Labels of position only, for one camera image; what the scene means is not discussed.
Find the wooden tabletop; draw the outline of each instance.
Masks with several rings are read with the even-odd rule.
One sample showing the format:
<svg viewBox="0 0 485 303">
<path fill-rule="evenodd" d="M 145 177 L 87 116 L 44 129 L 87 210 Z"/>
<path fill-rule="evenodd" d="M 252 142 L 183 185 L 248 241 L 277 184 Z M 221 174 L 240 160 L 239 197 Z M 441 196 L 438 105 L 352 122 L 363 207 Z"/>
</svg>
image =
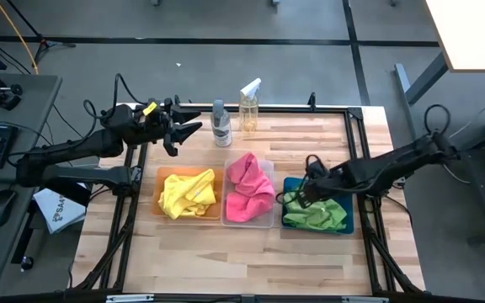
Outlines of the wooden tabletop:
<svg viewBox="0 0 485 303">
<path fill-rule="evenodd" d="M 364 107 L 370 152 L 392 149 L 382 107 Z M 209 114 L 197 120 L 203 127 L 169 157 L 162 144 L 150 145 L 132 237 L 125 292 L 369 295 L 370 285 L 360 218 L 355 207 L 355 231 L 336 236 L 280 228 L 280 205 L 274 207 L 271 229 L 227 228 L 219 221 L 171 221 L 151 214 L 155 173 L 166 166 L 224 166 L 227 158 L 253 151 L 274 162 L 274 188 L 286 177 L 302 177 L 304 160 L 317 154 L 328 165 L 349 159 L 341 114 L 260 114 L 258 131 L 233 131 L 226 148 L 213 142 Z M 232 115 L 235 130 L 237 115 Z M 102 167 L 123 165 L 124 157 L 102 159 Z M 403 193 L 391 196 L 404 203 Z M 89 204 L 72 269 L 74 283 L 98 262 L 108 242 L 115 197 L 102 194 Z M 392 256 L 421 289 L 424 282 L 408 215 L 383 200 L 381 208 Z M 113 284 L 119 254 L 112 267 Z M 382 262 L 377 260 L 381 284 Z"/>
<path fill-rule="evenodd" d="M 453 72 L 485 72 L 485 0 L 426 0 Z"/>
</svg>

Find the yellow tag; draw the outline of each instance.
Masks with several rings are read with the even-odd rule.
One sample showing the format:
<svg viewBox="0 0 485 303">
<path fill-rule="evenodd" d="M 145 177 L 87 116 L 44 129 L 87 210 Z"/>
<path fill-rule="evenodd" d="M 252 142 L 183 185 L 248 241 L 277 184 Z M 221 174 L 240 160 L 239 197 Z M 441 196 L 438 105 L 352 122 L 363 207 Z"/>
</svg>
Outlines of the yellow tag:
<svg viewBox="0 0 485 303">
<path fill-rule="evenodd" d="M 149 115 L 155 108 L 157 107 L 156 103 L 151 103 L 149 106 L 147 106 L 145 109 L 143 109 L 143 114 L 144 115 Z"/>
</svg>

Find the orange tray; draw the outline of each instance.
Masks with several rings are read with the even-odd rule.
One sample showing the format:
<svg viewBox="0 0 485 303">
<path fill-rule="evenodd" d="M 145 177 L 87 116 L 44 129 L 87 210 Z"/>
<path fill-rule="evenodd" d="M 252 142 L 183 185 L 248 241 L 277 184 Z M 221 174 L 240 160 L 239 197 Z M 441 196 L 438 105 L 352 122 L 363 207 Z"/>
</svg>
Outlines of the orange tray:
<svg viewBox="0 0 485 303">
<path fill-rule="evenodd" d="M 164 191 L 164 181 L 170 175 L 176 174 L 179 176 L 197 176 L 200 173 L 206 171 L 207 167 L 160 167 L 157 170 L 157 178 L 155 182 L 155 189 L 152 194 L 151 212 L 153 215 L 168 216 L 164 213 L 158 200 L 160 199 L 160 193 Z M 202 216 L 196 217 L 179 217 L 178 219 L 202 219 L 202 220 L 219 220 L 221 213 L 222 202 L 222 189 L 224 183 L 224 170 L 213 169 L 215 172 L 215 183 L 213 184 L 213 190 L 215 191 L 216 203 L 209 206 L 207 211 Z"/>
</svg>

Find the floor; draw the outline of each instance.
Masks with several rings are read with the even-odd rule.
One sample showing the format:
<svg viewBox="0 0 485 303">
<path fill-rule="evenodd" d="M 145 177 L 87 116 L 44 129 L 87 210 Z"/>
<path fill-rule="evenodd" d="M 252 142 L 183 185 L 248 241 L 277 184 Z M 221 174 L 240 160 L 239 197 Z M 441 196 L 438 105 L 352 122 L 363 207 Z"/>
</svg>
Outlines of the floor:
<svg viewBox="0 0 485 303">
<path fill-rule="evenodd" d="M 342 0 L 282 0 L 275 9 L 266 0 L 165 0 L 159 8 L 147 0 L 22 0 L 18 6 L 44 35 L 147 38 L 261 38 L 349 40 Z M 436 41 L 423 0 L 350 0 L 358 40 Z M 20 24 L 19 29 L 29 35 Z M 13 31 L 0 15 L 0 35 Z M 18 43 L 1 43 L 22 62 L 28 58 Z M 51 50 L 40 64 L 43 74 L 63 77 L 57 100 L 61 112 L 85 132 L 90 120 L 82 101 L 109 106 L 113 76 L 121 72 L 138 98 L 237 102 L 237 90 L 256 77 L 264 104 L 304 104 L 316 92 L 319 104 L 371 105 L 386 108 L 395 146 L 409 143 L 393 65 L 405 65 L 415 79 L 439 53 L 437 47 L 360 46 L 362 69 L 355 72 L 349 45 L 99 45 Z M 360 85 L 367 87 L 368 100 Z M 418 102 L 415 111 L 440 103 L 452 112 L 452 133 L 485 106 L 485 74 L 446 73 Z M 441 123 L 440 114 L 431 120 Z M 52 114 L 56 141 L 74 139 Z M 485 123 L 485 112 L 455 137 L 461 144 Z M 465 176 L 462 166 L 453 167 Z M 469 236 L 484 233 L 472 190 L 441 167 L 425 167 L 408 180 L 405 191 L 413 214 L 413 231 L 427 289 L 437 295 L 485 300 L 485 246 L 469 247 Z M 79 236 L 64 231 L 48 237 L 35 233 L 30 245 L 35 268 L 21 274 L 9 265 L 0 295 L 63 289 L 67 267 Z"/>
</svg>

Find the pink cloth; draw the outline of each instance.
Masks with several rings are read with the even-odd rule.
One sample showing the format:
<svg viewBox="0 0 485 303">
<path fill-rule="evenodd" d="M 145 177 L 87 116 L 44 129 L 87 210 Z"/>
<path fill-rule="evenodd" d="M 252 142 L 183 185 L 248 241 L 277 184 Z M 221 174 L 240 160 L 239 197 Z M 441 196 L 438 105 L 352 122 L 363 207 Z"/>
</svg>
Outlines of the pink cloth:
<svg viewBox="0 0 485 303">
<path fill-rule="evenodd" d="M 235 183 L 235 192 L 227 194 L 226 217 L 232 222 L 246 222 L 271 210 L 274 189 L 251 152 L 227 169 L 227 177 Z"/>
</svg>

